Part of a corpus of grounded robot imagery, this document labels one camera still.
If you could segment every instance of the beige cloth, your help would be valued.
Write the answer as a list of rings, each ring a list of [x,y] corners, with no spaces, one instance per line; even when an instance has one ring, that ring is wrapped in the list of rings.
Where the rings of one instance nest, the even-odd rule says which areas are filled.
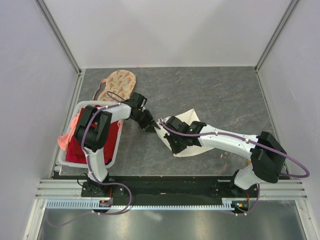
[[[176,118],[180,119],[182,122],[186,122],[188,125],[190,125],[193,121],[200,122],[196,111],[194,109],[191,109],[189,111],[186,111],[182,114],[176,115]],[[168,133],[159,122],[157,122],[160,129],[154,128],[156,133],[158,134],[159,138],[164,142],[164,144],[171,150],[170,144],[166,138],[164,138],[165,134]],[[191,157],[198,154],[202,154],[206,151],[209,151],[213,149],[212,147],[204,147],[204,146],[187,146],[185,150],[179,152],[178,154],[173,154],[175,157]]]
[[[101,85],[105,83],[105,88],[102,93],[98,96],[98,101],[114,102],[112,98],[107,95],[107,91],[118,94],[123,99],[127,100],[136,85],[136,76],[128,70],[117,70],[111,73],[107,78],[100,82],[99,88],[93,95],[93,100],[96,98],[96,94],[101,88]]]

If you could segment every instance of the black mounting plate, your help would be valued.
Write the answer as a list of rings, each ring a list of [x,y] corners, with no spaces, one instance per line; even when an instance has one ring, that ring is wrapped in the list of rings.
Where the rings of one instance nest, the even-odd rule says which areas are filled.
[[[201,206],[221,205],[222,198],[234,198],[229,188],[232,176],[112,176],[111,181],[126,185],[132,192],[132,206]],[[122,206],[129,202],[128,191],[121,186],[112,188],[113,205]],[[248,190],[251,198],[257,196],[257,186]],[[82,197],[106,198],[109,189],[101,192],[88,192],[84,182]]]

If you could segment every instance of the white cloth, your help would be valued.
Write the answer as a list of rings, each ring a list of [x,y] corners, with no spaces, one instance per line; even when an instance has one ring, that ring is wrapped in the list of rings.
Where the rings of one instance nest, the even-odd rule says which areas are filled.
[[[182,114],[176,115],[176,118],[178,118],[179,120],[181,120],[182,122],[187,123],[188,125],[190,125],[193,121],[200,121],[196,111],[194,109],[190,109],[189,111],[186,111]],[[164,144],[171,150],[170,144],[168,142],[168,140],[165,137],[165,134],[167,134],[167,130],[165,130],[159,123],[159,121],[157,122],[157,124],[160,126],[160,129],[154,128],[156,133],[158,134],[159,138],[164,142]],[[204,146],[187,146],[185,150],[179,152],[178,154],[173,154],[173,156],[175,157],[191,157],[191,156],[195,156],[198,154],[202,154],[206,151],[209,151],[213,149],[212,147],[204,147]]]

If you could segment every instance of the plastic basket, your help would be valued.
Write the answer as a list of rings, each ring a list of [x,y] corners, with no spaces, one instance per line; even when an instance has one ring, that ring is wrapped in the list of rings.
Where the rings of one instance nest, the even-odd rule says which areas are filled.
[[[100,105],[102,107],[104,106],[109,106],[109,105],[114,105],[115,102],[113,101],[81,101],[79,102],[75,108],[74,111],[72,113],[72,117],[71,120],[78,114],[81,112],[81,109],[85,108],[88,105],[91,106],[96,106],[96,105]],[[112,160],[109,164],[105,165],[105,168],[108,169],[110,167],[112,167],[112,165],[115,163],[116,160],[116,155],[117,155],[117,151],[118,151],[118,146],[119,146],[119,141],[120,141],[120,136],[121,136],[121,132],[122,132],[122,126],[123,126],[123,120],[120,120],[121,125],[119,127],[119,131],[118,131],[118,135],[117,135],[117,139],[115,142],[115,148],[114,148],[114,152],[113,152],[113,157]],[[67,133],[70,131],[70,123],[68,125],[68,129],[67,129]],[[67,156],[67,152],[63,151],[61,148],[59,148],[59,153],[58,153],[58,162],[61,165],[67,165],[69,167],[75,167],[75,168],[84,168],[87,169],[88,165],[87,164],[83,164],[83,163],[75,163],[75,162],[70,162],[70,161],[66,161],[66,156]]]

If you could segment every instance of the metal floor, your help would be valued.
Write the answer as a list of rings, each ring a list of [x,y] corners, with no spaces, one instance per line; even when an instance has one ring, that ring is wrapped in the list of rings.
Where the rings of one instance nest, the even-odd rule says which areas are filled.
[[[88,210],[46,210],[53,224]],[[45,240],[305,240],[294,202],[259,202],[248,216],[210,210],[131,210],[90,214],[64,227],[42,224]]]
[[[219,129],[242,134],[272,132],[272,125],[253,67],[126,68],[136,75],[134,91],[148,98],[155,119],[195,109],[199,119]],[[102,79],[118,68],[87,69],[78,101],[92,100]],[[174,157],[156,133],[145,133],[125,121],[112,175],[233,175],[247,165],[214,149],[193,157]],[[63,166],[61,175],[86,170]]]

